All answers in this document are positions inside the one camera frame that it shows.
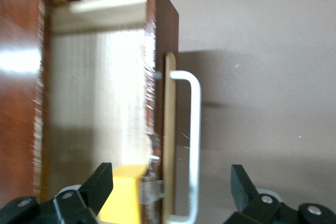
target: gray wall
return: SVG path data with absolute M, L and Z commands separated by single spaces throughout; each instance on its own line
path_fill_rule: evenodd
M 336 211 L 336 0 L 171 1 L 180 14 L 180 68 L 203 86 L 197 223 L 221 223 L 234 210 L 232 163 L 290 207 L 310 201 Z M 188 93 L 180 84 L 180 214 Z

